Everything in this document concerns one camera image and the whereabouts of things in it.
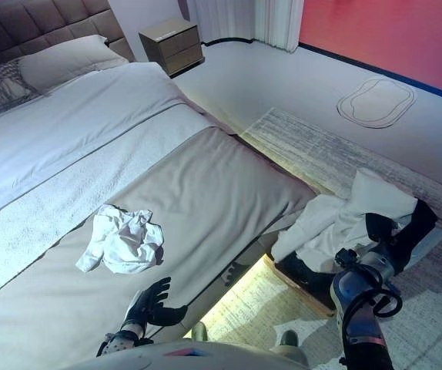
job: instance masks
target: upholstered headboard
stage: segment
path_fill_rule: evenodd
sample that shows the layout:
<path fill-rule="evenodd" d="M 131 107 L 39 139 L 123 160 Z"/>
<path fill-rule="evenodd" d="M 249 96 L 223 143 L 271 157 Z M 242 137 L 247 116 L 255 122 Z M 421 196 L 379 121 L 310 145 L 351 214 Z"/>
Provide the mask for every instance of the upholstered headboard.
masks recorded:
<path fill-rule="evenodd" d="M 0 8 L 0 62 L 94 34 L 134 60 L 108 0 L 19 0 Z"/>

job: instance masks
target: white duvet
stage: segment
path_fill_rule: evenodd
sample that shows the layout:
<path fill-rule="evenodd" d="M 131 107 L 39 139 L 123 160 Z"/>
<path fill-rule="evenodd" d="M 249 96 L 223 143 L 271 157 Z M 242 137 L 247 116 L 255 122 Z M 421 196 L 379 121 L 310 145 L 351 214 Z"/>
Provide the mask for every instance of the white duvet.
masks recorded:
<path fill-rule="evenodd" d="M 183 94 L 155 63 L 86 76 L 0 116 L 0 209 Z"/>
<path fill-rule="evenodd" d="M 0 115 L 0 288 L 112 195 L 214 125 L 186 104 L 158 65 L 131 63 Z"/>

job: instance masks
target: blue trim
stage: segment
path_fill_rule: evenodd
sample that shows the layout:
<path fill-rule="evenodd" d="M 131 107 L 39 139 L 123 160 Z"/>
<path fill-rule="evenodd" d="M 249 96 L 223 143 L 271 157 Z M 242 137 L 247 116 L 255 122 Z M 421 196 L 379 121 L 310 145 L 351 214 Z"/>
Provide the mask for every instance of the blue trim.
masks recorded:
<path fill-rule="evenodd" d="M 390 71 L 387 71 L 385 69 L 381 69 L 381 68 L 372 66 L 370 64 L 366 64 L 366 63 L 360 62 L 360 61 L 355 60 L 355 59 L 347 58 L 346 56 L 342 56 L 342 55 L 336 54 L 335 52 L 328 52 L 327 50 L 320 49 L 320 48 L 317 48 L 315 46 L 311 46 L 311 45 L 308 45 L 308 44 L 304 44 L 302 42 L 299 42 L 298 46 L 300 48 L 304 48 L 304 49 L 310 50 L 311 52 L 318 52 L 319 54 L 322 54 L 322 55 L 325 55 L 325 56 L 329 56 L 330 58 L 334 58 L 334 59 L 340 60 L 341 62 L 352 64 L 354 66 L 357 66 L 357 67 L 360 67 L 360 68 L 364 68 L 364 69 L 368 69 L 369 71 L 372 71 L 372 72 L 375 72 L 375 73 L 379 73 L 381 75 L 385 75 L 387 77 L 390 77 L 391 79 L 396 79 L 397 81 L 404 82 L 404 83 L 406 83 L 408 85 L 417 87 L 418 89 L 422 89 L 422 90 L 428 91 L 429 93 L 432 93 L 432 94 L 435 94 L 435 95 L 438 95 L 438 96 L 442 97 L 442 90 L 441 89 L 438 89 L 436 87 L 427 85 L 426 83 L 419 82 L 419 81 L 417 81 L 415 79 L 410 79 L 408 77 L 405 77 L 405 76 L 402 76 L 402 75 L 398 75 L 397 73 L 390 72 Z"/>

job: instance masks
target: crumpled white cloth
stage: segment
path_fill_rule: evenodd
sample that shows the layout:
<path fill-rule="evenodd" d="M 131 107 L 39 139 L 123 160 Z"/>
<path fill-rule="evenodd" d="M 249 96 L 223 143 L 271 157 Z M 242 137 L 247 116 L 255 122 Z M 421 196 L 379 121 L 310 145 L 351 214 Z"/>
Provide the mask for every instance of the crumpled white cloth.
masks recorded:
<path fill-rule="evenodd" d="M 296 251 L 297 257 L 312 271 L 337 272 L 334 257 L 341 248 L 360 252 L 360 246 L 373 243 L 368 237 L 365 214 L 381 214 L 397 220 L 412 214 L 416 204 L 417 198 L 373 171 L 360 168 L 349 200 L 330 195 L 313 198 L 295 224 L 280 233 L 271 254 L 277 263 Z"/>
<path fill-rule="evenodd" d="M 84 272 L 100 261 L 114 273 L 134 274 L 156 265 L 156 250 L 163 243 L 159 225 L 149 223 L 152 212 L 122 212 L 103 204 L 92 220 L 92 236 L 75 266 Z"/>

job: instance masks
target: white wall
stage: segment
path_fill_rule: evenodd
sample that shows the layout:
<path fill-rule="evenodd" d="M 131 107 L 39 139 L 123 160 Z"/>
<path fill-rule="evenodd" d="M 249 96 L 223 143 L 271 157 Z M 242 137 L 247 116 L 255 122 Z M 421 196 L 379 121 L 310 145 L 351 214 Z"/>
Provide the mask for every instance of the white wall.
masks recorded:
<path fill-rule="evenodd" d="M 177 0 L 109 0 L 134 56 L 147 62 L 139 31 L 170 18 L 183 18 Z"/>

